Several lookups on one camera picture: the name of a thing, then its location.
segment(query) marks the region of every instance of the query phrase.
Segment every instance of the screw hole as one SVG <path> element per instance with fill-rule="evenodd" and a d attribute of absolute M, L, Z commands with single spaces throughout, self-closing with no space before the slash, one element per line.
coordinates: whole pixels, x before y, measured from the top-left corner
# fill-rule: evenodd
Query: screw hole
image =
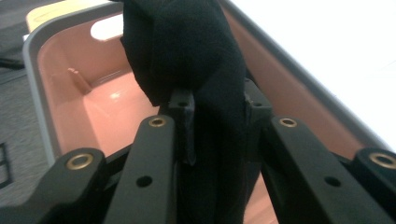
<path fill-rule="evenodd" d="M 281 119 L 279 123 L 289 128 L 294 128 L 297 126 L 297 122 L 294 119 Z"/>
<path fill-rule="evenodd" d="M 79 170 L 87 167 L 93 161 L 93 155 L 89 153 L 78 154 L 67 161 L 66 167 L 69 170 Z"/>
<path fill-rule="evenodd" d="M 152 178 L 151 178 L 150 176 L 148 176 L 148 175 L 144 175 L 144 176 L 142 176 L 142 177 L 139 177 L 139 178 L 136 180 L 136 185 L 137 185 L 139 188 L 148 187 L 149 185 L 151 185 L 151 183 L 152 183 Z"/>
<path fill-rule="evenodd" d="M 370 154 L 370 160 L 384 168 L 396 169 L 396 159 L 390 155 L 384 153 L 372 153 Z"/>
<path fill-rule="evenodd" d="M 165 120 L 156 118 L 156 119 L 152 119 L 148 124 L 151 127 L 159 128 L 165 125 Z"/>
<path fill-rule="evenodd" d="M 341 182 L 337 178 L 332 177 L 332 176 L 326 176 L 324 178 L 324 181 L 326 181 L 326 183 L 328 185 L 331 185 L 331 186 L 336 187 L 336 188 L 339 188 L 341 186 Z"/>
<path fill-rule="evenodd" d="M 188 106 L 189 104 L 187 104 L 186 102 L 180 102 L 180 103 L 178 103 L 178 106 L 181 106 L 181 107 L 185 107 L 185 106 Z"/>

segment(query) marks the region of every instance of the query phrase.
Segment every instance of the black fabric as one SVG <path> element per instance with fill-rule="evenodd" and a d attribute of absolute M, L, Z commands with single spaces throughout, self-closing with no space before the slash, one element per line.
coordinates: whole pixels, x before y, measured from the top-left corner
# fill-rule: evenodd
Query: black fabric
<path fill-rule="evenodd" d="M 243 223 L 247 69 L 218 2 L 125 0 L 121 41 L 153 105 L 193 90 L 197 162 L 180 164 L 178 223 Z"/>

